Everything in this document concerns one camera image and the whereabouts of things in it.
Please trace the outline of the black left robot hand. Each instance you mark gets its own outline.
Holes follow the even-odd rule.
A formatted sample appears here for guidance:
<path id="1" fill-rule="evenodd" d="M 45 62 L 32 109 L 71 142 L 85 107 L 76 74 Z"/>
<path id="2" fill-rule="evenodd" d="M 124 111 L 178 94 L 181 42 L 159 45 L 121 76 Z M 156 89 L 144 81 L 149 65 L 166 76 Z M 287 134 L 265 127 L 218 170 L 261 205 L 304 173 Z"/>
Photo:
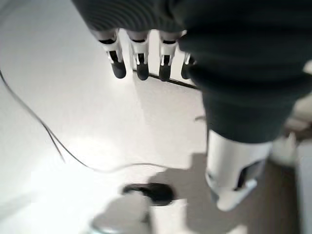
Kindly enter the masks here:
<path id="1" fill-rule="evenodd" d="M 309 0 L 76 0 L 88 29 L 125 75 L 117 29 L 143 40 L 152 29 L 190 56 L 208 125 L 206 180 L 229 211 L 257 176 L 295 103 L 312 90 Z"/>

